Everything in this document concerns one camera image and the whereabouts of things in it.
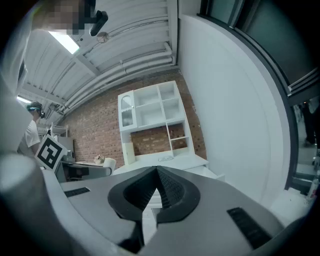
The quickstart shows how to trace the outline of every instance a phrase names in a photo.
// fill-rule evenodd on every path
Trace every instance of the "pipe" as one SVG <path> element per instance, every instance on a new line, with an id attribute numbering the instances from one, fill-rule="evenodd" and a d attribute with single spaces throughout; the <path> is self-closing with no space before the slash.
<path id="1" fill-rule="evenodd" d="M 165 64 L 165 63 L 169 63 L 169 62 L 172 62 L 173 61 L 173 58 L 172 57 L 169 57 L 169 58 L 165 58 L 165 59 L 159 59 L 159 60 L 154 60 L 154 61 L 150 61 L 150 62 L 147 62 L 147 63 L 143 63 L 143 64 L 140 64 L 138 66 L 134 66 L 134 67 L 131 67 L 131 68 L 128 68 L 128 69 L 125 69 L 115 75 L 112 75 L 110 77 L 108 77 L 106 80 L 103 80 L 99 83 L 97 83 L 93 88 L 92 90 L 95 90 L 95 89 L 98 89 L 100 86 L 112 81 L 112 80 L 116 80 L 122 76 L 125 76 L 127 75 L 128 73 L 132 73 L 132 72 L 135 72 L 137 70 L 141 70 L 141 69 L 144 69 L 144 68 L 148 68 L 150 66 L 155 66 L 155 65 L 159 65 L 159 64 Z M 91 94 L 91 91 L 86 91 L 83 95 L 81 95 L 79 98 L 77 98 L 77 100 L 70 104 L 69 108 L 72 108 L 75 104 L 77 104 L 79 101 L 81 101 L 83 98 L 86 98 L 88 94 Z"/>
<path id="2" fill-rule="evenodd" d="M 172 50 L 170 48 L 170 46 L 168 45 L 167 42 L 164 42 L 164 47 L 166 49 L 165 52 L 159 52 L 159 53 L 154 53 L 151 55 L 147 55 L 147 56 L 143 56 L 140 58 L 136 58 L 133 60 L 130 60 L 126 63 L 117 65 L 116 67 L 113 67 L 112 69 L 108 70 L 107 72 L 104 72 L 103 74 L 97 76 L 96 78 L 94 78 L 92 81 L 90 81 L 89 83 L 87 83 L 85 86 L 83 86 L 80 90 L 78 90 L 71 98 L 69 98 L 66 103 L 64 104 L 64 106 L 61 107 L 60 111 L 63 111 L 66 107 L 68 107 L 71 102 L 80 94 L 82 94 L 85 90 L 87 90 L 89 87 L 91 87 L 92 85 L 94 85 L 95 83 L 98 83 L 100 80 L 102 80 L 103 78 L 105 78 L 106 76 L 109 76 L 125 67 L 131 66 L 133 64 L 137 64 L 140 62 L 144 62 L 144 61 L 148 61 L 150 59 L 155 59 L 155 58 L 159 58 L 159 57 L 164 57 L 164 56 L 169 56 L 172 54 Z"/>
<path id="3" fill-rule="evenodd" d="M 172 63 L 170 63 L 170 64 L 164 64 L 164 65 L 157 66 L 157 67 L 151 67 L 151 68 L 148 68 L 148 69 L 146 69 L 146 70 L 141 70 L 141 71 L 138 71 L 137 73 L 145 72 L 145 71 L 148 71 L 148 70 L 153 70 L 153 69 L 156 69 L 156 68 L 172 66 L 172 65 L 173 65 Z M 78 101 L 73 107 L 68 108 L 68 109 L 66 110 L 66 112 L 64 113 L 64 116 L 65 116 L 69 111 L 71 111 L 72 109 L 80 106 L 81 104 L 83 104 L 84 102 L 86 102 L 88 99 L 94 97 L 96 93 L 105 91 L 105 90 L 106 90 L 106 87 L 112 88 L 112 85 L 113 85 L 114 83 L 116 83 L 116 82 L 117 82 L 117 81 L 114 81 L 114 82 L 112 82 L 111 84 L 106 84 L 105 86 L 103 86 L 103 87 L 101 87 L 101 88 L 93 91 L 92 93 L 90 93 L 90 95 L 88 95 L 88 96 L 86 96 L 85 98 L 83 98 L 82 100 Z"/>
<path id="4" fill-rule="evenodd" d="M 164 63 L 168 63 L 168 62 L 172 62 L 172 61 L 173 61 L 172 57 L 159 59 L 159 60 L 143 63 L 143 64 L 140 64 L 138 66 L 127 68 L 125 70 L 125 72 L 128 74 L 128 73 L 132 73 L 132 72 L 144 69 L 144 68 L 149 68 L 150 66 L 155 66 L 155 65 L 158 65 L 158 64 L 164 64 Z"/>

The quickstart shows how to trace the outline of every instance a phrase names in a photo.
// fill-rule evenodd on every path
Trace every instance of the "headset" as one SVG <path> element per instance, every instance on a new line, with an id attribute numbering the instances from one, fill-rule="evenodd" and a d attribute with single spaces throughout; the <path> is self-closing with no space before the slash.
<path id="1" fill-rule="evenodd" d="M 42 112 L 42 104 L 38 101 L 32 101 L 29 105 L 26 106 L 28 111 L 37 111 L 40 115 L 40 118 L 43 119 L 46 116 L 45 112 Z"/>

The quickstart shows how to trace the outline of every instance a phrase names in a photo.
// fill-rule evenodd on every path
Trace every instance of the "brick wall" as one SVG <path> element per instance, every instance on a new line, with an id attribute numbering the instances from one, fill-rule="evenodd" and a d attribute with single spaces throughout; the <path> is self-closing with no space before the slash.
<path id="1" fill-rule="evenodd" d="M 93 162 L 101 154 L 116 160 L 116 168 L 124 165 L 121 137 L 118 123 L 118 95 L 131 90 L 175 80 L 188 118 L 195 153 L 206 159 L 206 147 L 198 116 L 194 110 L 192 97 L 181 73 L 175 69 L 155 73 L 124 82 L 94 97 L 67 115 L 59 125 L 69 125 L 69 136 L 74 139 L 76 161 Z M 178 127 L 172 128 L 175 136 Z M 157 153 L 170 150 L 166 127 L 131 134 L 136 155 Z M 183 139 L 176 148 L 183 148 Z"/>

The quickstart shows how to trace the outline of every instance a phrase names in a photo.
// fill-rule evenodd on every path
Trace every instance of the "black slot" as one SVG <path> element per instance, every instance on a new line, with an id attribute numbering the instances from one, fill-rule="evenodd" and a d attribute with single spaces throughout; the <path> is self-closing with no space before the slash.
<path id="1" fill-rule="evenodd" d="M 271 240 L 271 236 L 242 208 L 233 208 L 227 210 L 227 213 L 253 249 L 257 249 Z"/>
<path id="2" fill-rule="evenodd" d="M 81 187 L 81 188 L 77 188 L 77 189 L 73 189 L 73 190 L 69 190 L 69 191 L 65 191 L 65 195 L 67 198 L 69 197 L 73 197 L 73 196 L 77 196 L 86 192 L 89 192 L 90 190 L 86 187 Z"/>

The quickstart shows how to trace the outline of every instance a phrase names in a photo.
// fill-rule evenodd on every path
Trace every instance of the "white shirt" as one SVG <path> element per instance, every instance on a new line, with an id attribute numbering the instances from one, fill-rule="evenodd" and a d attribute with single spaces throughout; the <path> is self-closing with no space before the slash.
<path id="1" fill-rule="evenodd" d="M 32 151 L 31 146 L 37 143 L 40 143 L 37 124 L 35 121 L 32 120 L 20 142 L 18 153 L 26 157 L 35 157 L 35 154 Z"/>
<path id="2" fill-rule="evenodd" d="M 0 57 L 0 151 L 4 152 L 17 151 L 32 119 L 17 101 L 27 73 L 24 58 L 31 29 L 32 19 L 26 16 L 12 33 Z"/>

